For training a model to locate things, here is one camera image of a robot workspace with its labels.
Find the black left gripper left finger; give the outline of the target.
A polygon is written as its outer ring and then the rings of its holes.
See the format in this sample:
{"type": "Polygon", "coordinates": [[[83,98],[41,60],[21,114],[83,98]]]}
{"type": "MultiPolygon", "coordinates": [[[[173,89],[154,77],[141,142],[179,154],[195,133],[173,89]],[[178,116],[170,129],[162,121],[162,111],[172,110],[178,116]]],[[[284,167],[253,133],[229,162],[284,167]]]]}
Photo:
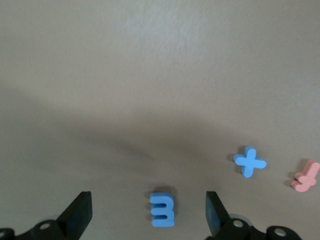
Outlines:
{"type": "Polygon", "coordinates": [[[78,240],[93,216],[92,193],[82,191],[57,219],[37,223],[30,230],[16,235],[12,228],[1,228],[2,240],[78,240]]]}

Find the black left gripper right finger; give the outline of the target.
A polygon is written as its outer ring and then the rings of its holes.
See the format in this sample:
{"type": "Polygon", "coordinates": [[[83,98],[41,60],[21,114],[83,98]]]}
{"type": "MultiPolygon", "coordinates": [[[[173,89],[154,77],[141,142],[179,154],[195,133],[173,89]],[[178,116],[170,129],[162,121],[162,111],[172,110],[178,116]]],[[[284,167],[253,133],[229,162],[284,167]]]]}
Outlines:
{"type": "Polygon", "coordinates": [[[299,240],[290,228],[269,226],[265,232],[239,217],[231,217],[215,191],[207,191],[205,216],[211,235],[208,240],[299,240]]]}

